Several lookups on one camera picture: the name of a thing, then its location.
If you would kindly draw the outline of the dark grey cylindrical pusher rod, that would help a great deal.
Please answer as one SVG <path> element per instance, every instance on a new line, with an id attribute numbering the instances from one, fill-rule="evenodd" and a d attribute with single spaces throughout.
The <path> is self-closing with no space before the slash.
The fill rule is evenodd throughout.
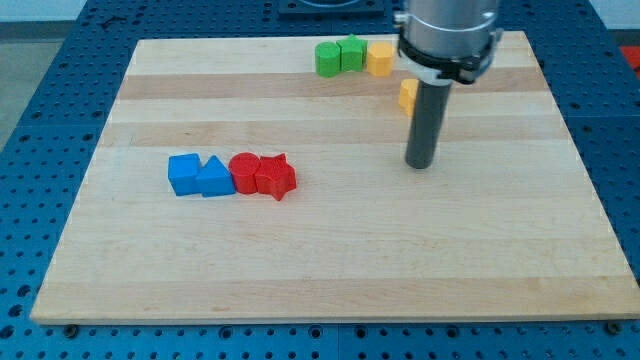
<path id="1" fill-rule="evenodd" d="M 418 82 L 405 151 L 405 162 L 414 169 L 427 169 L 433 162 L 450 89 L 450 84 Z"/>

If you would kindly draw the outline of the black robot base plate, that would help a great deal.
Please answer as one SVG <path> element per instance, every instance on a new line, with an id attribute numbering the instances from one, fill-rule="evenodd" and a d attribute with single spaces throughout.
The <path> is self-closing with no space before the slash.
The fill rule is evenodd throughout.
<path id="1" fill-rule="evenodd" d="M 381 17 L 385 13 L 382 0 L 279 0 L 279 19 L 344 19 Z"/>

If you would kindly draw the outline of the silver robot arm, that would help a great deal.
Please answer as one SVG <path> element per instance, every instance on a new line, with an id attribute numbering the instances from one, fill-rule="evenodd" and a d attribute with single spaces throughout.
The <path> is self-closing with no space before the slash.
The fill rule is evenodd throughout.
<path id="1" fill-rule="evenodd" d="M 499 0 L 407 0 L 394 14 L 397 51 L 418 79 L 405 162 L 431 166 L 453 83 L 471 85 L 491 66 L 502 29 Z"/>

